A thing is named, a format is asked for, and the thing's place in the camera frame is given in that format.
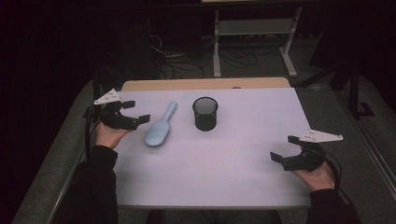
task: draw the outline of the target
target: hand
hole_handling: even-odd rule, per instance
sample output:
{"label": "hand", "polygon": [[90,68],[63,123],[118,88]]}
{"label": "hand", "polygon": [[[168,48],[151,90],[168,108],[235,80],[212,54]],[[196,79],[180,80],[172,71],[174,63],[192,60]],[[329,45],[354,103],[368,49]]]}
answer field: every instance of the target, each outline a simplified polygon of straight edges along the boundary
{"label": "hand", "polygon": [[119,144],[121,138],[130,132],[130,130],[110,128],[101,122],[97,126],[96,145],[115,148]]}
{"label": "hand", "polygon": [[296,170],[292,171],[292,173],[299,176],[311,191],[334,189],[332,169],[330,169],[327,162],[323,162],[323,164],[313,172]]}

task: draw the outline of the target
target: light blue brush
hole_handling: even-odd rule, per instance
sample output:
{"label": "light blue brush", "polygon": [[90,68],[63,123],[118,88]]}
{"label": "light blue brush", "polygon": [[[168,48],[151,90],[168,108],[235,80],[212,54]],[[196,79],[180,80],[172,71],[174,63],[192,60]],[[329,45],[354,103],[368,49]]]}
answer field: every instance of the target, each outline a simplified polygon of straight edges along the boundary
{"label": "light blue brush", "polygon": [[159,121],[153,123],[151,127],[148,129],[146,133],[145,142],[147,145],[151,147],[156,147],[165,140],[166,135],[169,133],[169,122],[168,120],[171,118],[173,113],[177,108],[177,103],[172,101],[168,109],[166,110],[165,115]]}

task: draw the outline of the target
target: brush handle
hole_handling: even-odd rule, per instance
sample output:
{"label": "brush handle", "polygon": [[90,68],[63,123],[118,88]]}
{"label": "brush handle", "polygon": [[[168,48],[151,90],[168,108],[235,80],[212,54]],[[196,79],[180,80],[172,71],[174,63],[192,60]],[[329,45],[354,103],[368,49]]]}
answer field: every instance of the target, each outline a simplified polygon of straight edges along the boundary
{"label": "brush handle", "polygon": [[172,101],[169,104],[165,115],[163,116],[163,120],[168,121],[171,118],[171,116],[173,115],[173,113],[175,112],[176,108],[177,108],[177,103],[175,101]]}

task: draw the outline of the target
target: tabletop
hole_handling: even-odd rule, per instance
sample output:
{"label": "tabletop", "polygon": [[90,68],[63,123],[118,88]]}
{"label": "tabletop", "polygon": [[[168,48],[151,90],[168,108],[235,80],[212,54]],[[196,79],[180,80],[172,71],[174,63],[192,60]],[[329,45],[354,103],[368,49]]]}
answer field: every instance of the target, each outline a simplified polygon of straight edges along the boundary
{"label": "tabletop", "polygon": [[[238,80],[208,81],[220,83],[223,79],[232,83],[230,87]],[[242,83],[247,81],[242,78],[237,86],[244,86]],[[161,82],[168,83],[146,83],[158,87]],[[114,170],[119,204],[204,209],[309,206],[304,183],[270,159],[270,151],[285,157],[301,152],[287,140],[288,135],[309,129],[295,89],[250,89],[245,85],[244,89],[203,90],[192,84],[194,90],[182,86],[184,89],[127,91],[131,85],[125,83],[120,95],[123,101],[135,100],[136,107],[121,113],[130,117],[150,114],[151,121],[125,136],[116,148],[119,159]],[[191,105],[201,96],[219,103],[218,124],[210,132],[194,126]],[[171,101],[178,106],[169,120],[170,132],[165,142],[158,147],[145,145],[150,125],[162,118]]]}

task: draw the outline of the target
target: pen holder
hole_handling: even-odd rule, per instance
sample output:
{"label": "pen holder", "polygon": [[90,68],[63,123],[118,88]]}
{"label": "pen holder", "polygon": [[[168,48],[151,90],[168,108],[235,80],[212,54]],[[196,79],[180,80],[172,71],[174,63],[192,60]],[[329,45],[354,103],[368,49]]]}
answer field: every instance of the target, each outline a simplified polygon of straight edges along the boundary
{"label": "pen holder", "polygon": [[201,97],[192,104],[195,116],[195,127],[203,132],[216,127],[218,103],[210,97]]}

